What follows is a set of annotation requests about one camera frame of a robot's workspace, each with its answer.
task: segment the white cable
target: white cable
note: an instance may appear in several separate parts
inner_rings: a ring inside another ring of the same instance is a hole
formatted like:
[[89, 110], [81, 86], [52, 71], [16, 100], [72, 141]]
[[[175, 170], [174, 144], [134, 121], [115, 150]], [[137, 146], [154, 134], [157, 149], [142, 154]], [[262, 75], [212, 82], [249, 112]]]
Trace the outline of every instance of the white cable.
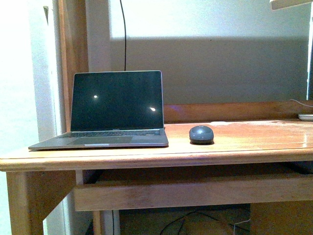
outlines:
[[241, 221], [241, 222], [239, 222], [239, 223], [235, 223], [235, 224], [234, 224], [234, 232], [233, 232], [233, 235], [236, 235], [235, 230], [236, 230], [236, 225], [237, 225], [237, 224], [247, 223], [247, 222], [250, 221], [250, 219], [245, 220], [245, 221]]
[[298, 100], [295, 100], [295, 99], [290, 99], [290, 100], [295, 101], [295, 102], [297, 102], [297, 103], [299, 103], [299, 104], [302, 104], [303, 106], [308, 106], [308, 107], [313, 108], [312, 105], [307, 105], [307, 104], [301, 103], [301, 102], [299, 102]]

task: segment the laptop screen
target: laptop screen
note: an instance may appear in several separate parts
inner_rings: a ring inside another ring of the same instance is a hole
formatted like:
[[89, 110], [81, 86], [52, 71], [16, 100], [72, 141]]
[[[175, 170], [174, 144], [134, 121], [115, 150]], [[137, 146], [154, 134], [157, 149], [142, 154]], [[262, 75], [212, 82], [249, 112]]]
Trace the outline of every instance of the laptop screen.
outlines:
[[160, 71], [75, 74], [71, 131], [159, 128], [163, 128]]

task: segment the laptop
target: laptop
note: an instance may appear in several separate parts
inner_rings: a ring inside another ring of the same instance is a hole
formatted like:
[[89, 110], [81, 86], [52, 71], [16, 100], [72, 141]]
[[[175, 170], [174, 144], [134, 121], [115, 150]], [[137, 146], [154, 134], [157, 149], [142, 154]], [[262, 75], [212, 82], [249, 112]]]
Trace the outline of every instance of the laptop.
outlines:
[[70, 132], [30, 150], [166, 147], [161, 71], [74, 75]]

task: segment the wire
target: wire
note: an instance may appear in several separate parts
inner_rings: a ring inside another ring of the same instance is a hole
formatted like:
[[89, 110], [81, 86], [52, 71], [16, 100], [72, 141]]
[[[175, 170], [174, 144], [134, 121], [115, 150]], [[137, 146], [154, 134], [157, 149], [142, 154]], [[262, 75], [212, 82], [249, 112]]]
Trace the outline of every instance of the wire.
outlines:
[[113, 235], [114, 235], [114, 211], [112, 210], [112, 231], [113, 231]]
[[181, 229], [182, 229], [182, 227], [184, 226], [184, 223], [185, 223], [185, 219], [182, 221], [182, 224], [181, 224], [181, 226], [180, 226], [180, 228], [179, 228], [179, 230], [178, 230], [177, 235], [179, 235], [179, 234], [180, 234]]
[[120, 4], [121, 4], [121, 9], [122, 9], [122, 14], [123, 14], [123, 21], [124, 21], [124, 38], [125, 38], [125, 52], [124, 52], [124, 71], [126, 71], [126, 22], [125, 22], [125, 15], [124, 15], [124, 10], [123, 10], [123, 4], [122, 4], [122, 0], [119, 0]]
[[[183, 215], [183, 216], [181, 216], [181, 217], [175, 219], [174, 221], [168, 223], [168, 224], [162, 229], [162, 231], [160, 232], [159, 235], [162, 235], [162, 234], [164, 233], [164, 231], [165, 231], [170, 225], [172, 225], [172, 224], [174, 224], [175, 222], [177, 222], [177, 221], [179, 221], [179, 220], [181, 220], [181, 219], [184, 219], [185, 217], [187, 217], [187, 216], [189, 216], [189, 215], [191, 215], [191, 214], [194, 214], [194, 213], [204, 215], [204, 216], [209, 217], [209, 218], [211, 218], [211, 219], [213, 219], [213, 220], [215, 220], [215, 221], [219, 221], [218, 219], [216, 219], [216, 218], [214, 218], [214, 217], [212, 217], [212, 216], [210, 216], [210, 215], [208, 215], [208, 214], [206, 214], [206, 213], [200, 212], [200, 211], [206, 211], [206, 210], [204, 210], [204, 209], [198, 209], [198, 210], [189, 212], [189, 213], [187, 213], [187, 214], [185, 214], [185, 215]], [[247, 230], [247, 229], [244, 229], [244, 228], [242, 228], [242, 227], [236, 226], [236, 225], [238, 225], [238, 224], [245, 223], [245, 222], [249, 222], [249, 221], [250, 221], [250, 219], [249, 219], [249, 220], [242, 221], [242, 222], [239, 222], [239, 223], [235, 223], [235, 224], [230, 224], [230, 223], [228, 223], [228, 225], [231, 226], [231, 227], [234, 227], [233, 235], [235, 235], [235, 229], [236, 229], [236, 227], [239, 228], [239, 229], [242, 229], [242, 230], [245, 230], [245, 231], [248, 231], [248, 232], [249, 232], [249, 230]], [[182, 229], [184, 223], [185, 223], [185, 219], [183, 220], [182, 225], [180, 226], [180, 229], [179, 229], [179, 231], [178, 231], [178, 235], [180, 234], [181, 229]]]
[[241, 221], [241, 222], [239, 222], [239, 223], [235, 223], [235, 224], [234, 224], [234, 231], [233, 231], [233, 235], [236, 235], [235, 230], [236, 230], [236, 225], [237, 225], [237, 224], [247, 223], [247, 222], [249, 222], [250, 220], [251, 220], [251, 218], [250, 218], [250, 219], [248, 219], [248, 220], [245, 220], [245, 221]]
[[179, 221], [179, 220], [185, 218], [186, 216], [188, 216], [188, 215], [190, 215], [190, 214], [193, 214], [193, 213], [195, 213], [195, 212], [196, 212], [196, 211], [189, 212], [189, 213], [187, 213], [186, 215], [183, 215], [182, 217], [179, 217], [178, 219], [176, 219], [176, 220], [170, 222], [169, 224], [167, 224], [167, 225], [162, 229], [162, 231], [160, 232], [159, 235], [162, 235], [163, 232], [164, 232], [171, 224], [174, 224], [176, 221]]
[[312, 106], [312, 105], [307, 105], [307, 104], [301, 103], [301, 102], [300, 102], [300, 101], [298, 101], [298, 100], [295, 100], [295, 99], [290, 99], [290, 100], [295, 101], [295, 102], [297, 102], [297, 103], [299, 103], [299, 104], [301, 104], [301, 105], [303, 105], [303, 106], [307, 106], [307, 107], [311, 107], [311, 108], [313, 108], [313, 106]]

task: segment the computer mouse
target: computer mouse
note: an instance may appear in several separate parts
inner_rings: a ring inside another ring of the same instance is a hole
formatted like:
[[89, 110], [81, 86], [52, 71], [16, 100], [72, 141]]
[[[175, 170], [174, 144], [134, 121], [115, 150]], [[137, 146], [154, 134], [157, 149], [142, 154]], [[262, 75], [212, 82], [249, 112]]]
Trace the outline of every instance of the computer mouse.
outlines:
[[191, 144], [213, 144], [213, 130], [208, 126], [194, 126], [189, 131]]

